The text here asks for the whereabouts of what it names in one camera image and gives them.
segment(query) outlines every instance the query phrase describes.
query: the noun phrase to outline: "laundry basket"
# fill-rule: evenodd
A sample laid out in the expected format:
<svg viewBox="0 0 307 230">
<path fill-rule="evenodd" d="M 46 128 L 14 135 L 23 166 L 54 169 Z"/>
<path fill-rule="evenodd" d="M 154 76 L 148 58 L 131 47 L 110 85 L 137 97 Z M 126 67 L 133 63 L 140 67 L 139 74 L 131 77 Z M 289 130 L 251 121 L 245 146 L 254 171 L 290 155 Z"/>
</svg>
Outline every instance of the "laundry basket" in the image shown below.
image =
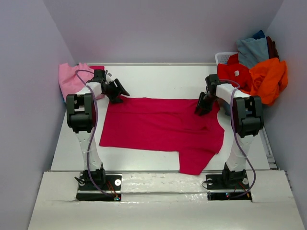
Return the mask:
<svg viewBox="0 0 307 230">
<path fill-rule="evenodd" d="M 237 52 L 221 52 L 215 55 L 216 64 L 226 64 L 231 55 L 237 54 Z"/>
</svg>

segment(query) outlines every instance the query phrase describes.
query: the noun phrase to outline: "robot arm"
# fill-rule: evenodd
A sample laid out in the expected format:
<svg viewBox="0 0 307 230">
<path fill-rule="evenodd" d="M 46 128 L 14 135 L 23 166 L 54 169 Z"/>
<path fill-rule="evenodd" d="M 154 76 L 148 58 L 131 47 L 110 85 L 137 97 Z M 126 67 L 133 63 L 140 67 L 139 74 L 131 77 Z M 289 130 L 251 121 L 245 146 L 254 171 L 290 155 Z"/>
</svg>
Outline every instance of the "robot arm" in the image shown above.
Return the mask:
<svg viewBox="0 0 307 230">
<path fill-rule="evenodd" d="M 127 91 L 120 84 L 118 79 L 107 82 L 105 71 L 94 70 L 94 77 L 86 83 L 86 86 L 76 94 L 69 94 L 66 98 L 67 124 L 76 133 L 83 154 L 84 171 L 83 178 L 78 181 L 90 183 L 87 167 L 87 154 L 89 154 L 89 170 L 97 184 L 104 184 L 106 181 L 105 170 L 98 156 L 96 142 L 93 138 L 89 148 L 90 139 L 93 134 L 96 121 L 96 110 L 94 97 L 105 94 L 111 103 L 121 103 L 120 95 L 129 96 Z"/>
<path fill-rule="evenodd" d="M 212 110 L 213 103 L 218 99 L 224 99 L 231 104 L 231 95 L 235 88 L 226 82 L 221 82 L 216 74 L 206 78 L 207 91 L 201 92 L 195 113 L 204 115 Z M 236 91 L 233 98 L 232 110 L 234 118 L 234 130 L 240 147 L 248 154 L 249 147 L 263 128 L 263 115 L 261 98 L 250 96 L 241 91 Z M 242 182 L 246 177 L 246 156 L 243 155 L 234 139 L 230 156 L 225 163 L 220 183 L 226 188 L 230 184 Z"/>
</svg>

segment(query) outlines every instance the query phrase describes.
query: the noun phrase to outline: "white table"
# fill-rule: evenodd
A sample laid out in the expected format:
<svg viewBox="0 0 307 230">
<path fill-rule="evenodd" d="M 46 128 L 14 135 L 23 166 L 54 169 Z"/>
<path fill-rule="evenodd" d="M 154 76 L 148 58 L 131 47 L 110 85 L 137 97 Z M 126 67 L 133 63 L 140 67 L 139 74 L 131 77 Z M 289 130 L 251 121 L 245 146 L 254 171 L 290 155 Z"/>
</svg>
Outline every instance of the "white table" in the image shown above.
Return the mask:
<svg viewBox="0 0 307 230">
<path fill-rule="evenodd" d="M 46 172 L 29 230 L 304 230 L 284 172 L 256 173 L 253 202 L 208 201 L 205 174 L 179 173 L 124 173 L 122 202 L 79 202 L 78 172 Z"/>
<path fill-rule="evenodd" d="M 198 99 L 201 91 L 205 91 L 205 78 L 216 73 L 215 66 L 106 66 L 112 78 L 118 78 L 131 97 L 149 97 L 166 99 Z M 106 171 L 114 172 L 178 172 L 179 159 L 177 152 L 148 151 L 100 147 L 99 140 L 103 129 L 108 98 L 98 101 L 98 125 L 95 133 L 97 150 Z M 218 121 L 224 128 L 224 142 L 204 172 L 222 170 L 228 159 L 233 143 L 233 132 L 230 117 L 221 110 Z M 249 159 L 256 170 L 270 169 L 268 150 L 263 131 L 256 136 L 249 151 Z M 79 142 L 68 127 L 64 117 L 59 136 L 52 171 L 82 171 L 83 158 Z"/>
</svg>

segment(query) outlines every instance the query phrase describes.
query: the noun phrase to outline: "gray wall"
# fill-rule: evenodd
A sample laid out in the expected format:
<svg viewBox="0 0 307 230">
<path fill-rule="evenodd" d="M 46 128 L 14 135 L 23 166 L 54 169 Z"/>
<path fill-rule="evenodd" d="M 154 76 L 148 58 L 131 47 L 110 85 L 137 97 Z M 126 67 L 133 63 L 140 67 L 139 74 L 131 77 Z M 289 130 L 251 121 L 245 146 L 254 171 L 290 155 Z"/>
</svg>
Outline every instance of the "gray wall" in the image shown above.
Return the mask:
<svg viewBox="0 0 307 230">
<path fill-rule="evenodd" d="M 267 35 L 288 65 L 288 87 L 265 111 L 265 127 L 278 166 L 287 170 L 307 228 L 307 1 L 285 0 Z"/>
<path fill-rule="evenodd" d="M 214 62 L 266 30 L 283 0 L 44 0 L 74 59 Z"/>
<path fill-rule="evenodd" d="M 74 62 L 42 0 L 1 1 L 0 31 L 0 229 L 25 230 L 64 116 L 58 65 Z"/>
</svg>

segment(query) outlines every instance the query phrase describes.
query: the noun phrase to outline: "purple cable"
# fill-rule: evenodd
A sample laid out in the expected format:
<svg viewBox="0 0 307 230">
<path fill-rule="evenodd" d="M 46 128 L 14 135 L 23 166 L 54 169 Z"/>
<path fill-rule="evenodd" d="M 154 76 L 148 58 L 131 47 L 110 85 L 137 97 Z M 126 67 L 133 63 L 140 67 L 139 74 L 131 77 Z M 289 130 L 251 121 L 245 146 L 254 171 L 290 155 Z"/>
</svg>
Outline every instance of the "purple cable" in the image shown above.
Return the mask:
<svg viewBox="0 0 307 230">
<path fill-rule="evenodd" d="M 253 180 L 253 182 L 251 183 L 251 186 L 250 186 L 244 193 L 241 193 L 241 194 L 239 194 L 239 195 L 237 195 L 237 196 L 232 197 L 232 199 L 234 199 L 234 198 L 238 198 L 238 197 L 244 196 L 245 194 L 247 194 L 247 193 L 251 190 L 251 188 L 254 186 L 254 184 L 255 184 L 255 182 L 256 182 L 256 171 L 255 171 L 254 167 L 252 166 L 252 164 L 250 163 L 250 161 L 249 161 L 249 159 L 248 159 L 246 153 L 245 153 L 245 152 L 243 151 L 243 149 L 241 148 L 241 146 L 240 146 L 240 144 L 239 144 L 239 141 L 238 141 L 238 138 L 237 138 L 237 136 L 236 136 L 236 132 L 235 132 L 235 130 L 234 130 L 235 121 L 234 121 L 232 106 L 233 106 L 233 103 L 234 103 L 235 92 L 236 92 L 237 89 L 240 88 L 240 85 L 239 85 L 237 82 L 233 81 L 233 80 L 220 79 L 220 81 L 227 81 L 227 82 L 231 82 L 231 83 L 234 83 L 234 84 L 237 85 L 237 87 L 235 87 L 235 89 L 232 91 L 231 98 L 230 98 L 231 125 L 232 125 L 232 128 L 233 128 L 232 130 L 233 130 L 233 132 L 234 132 L 236 144 L 238 145 L 240 151 L 242 152 L 243 156 L 246 158 L 246 161 L 248 162 L 248 164 L 250 165 L 250 168 L 252 169 L 252 171 L 253 171 L 253 173 L 254 173 L 254 180 Z"/>
<path fill-rule="evenodd" d="M 97 100 L 96 100 L 96 97 L 95 97 L 95 94 L 93 92 L 93 90 L 91 89 L 91 87 L 87 86 L 85 81 L 82 80 L 82 78 L 78 75 L 78 72 L 89 72 L 89 73 L 92 73 L 94 74 L 93 72 L 91 71 L 88 71 L 88 70 L 76 70 L 76 76 L 80 79 L 80 81 L 91 91 L 92 95 L 93 95 L 93 99 L 94 99 L 94 105 L 95 105 L 95 111 L 96 111 L 96 121 L 95 121 L 95 126 L 94 126 L 94 129 L 93 129 L 93 133 L 92 133 L 92 136 L 90 138 L 90 142 L 88 144 L 88 148 L 87 148 L 87 153 L 86 153 L 86 163 L 87 163 L 87 171 L 88 171 L 88 175 L 90 177 L 90 180 L 91 182 L 93 183 L 93 185 L 95 186 L 95 188 L 97 190 L 99 190 L 101 193 L 103 193 L 104 195 L 106 196 L 109 196 L 109 197 L 113 197 L 111 196 L 110 194 L 106 193 L 105 191 L 103 191 L 102 189 L 100 189 L 98 187 L 98 185 L 95 183 L 95 181 L 93 180 L 92 178 L 92 175 L 91 175 L 91 171 L 90 171 L 90 148 L 91 148 L 91 144 L 92 144 L 92 141 L 94 139 L 94 135 L 95 135 L 95 131 L 96 131 L 96 127 L 97 127 L 97 123 L 98 123 L 98 105 L 97 105 Z"/>
</svg>

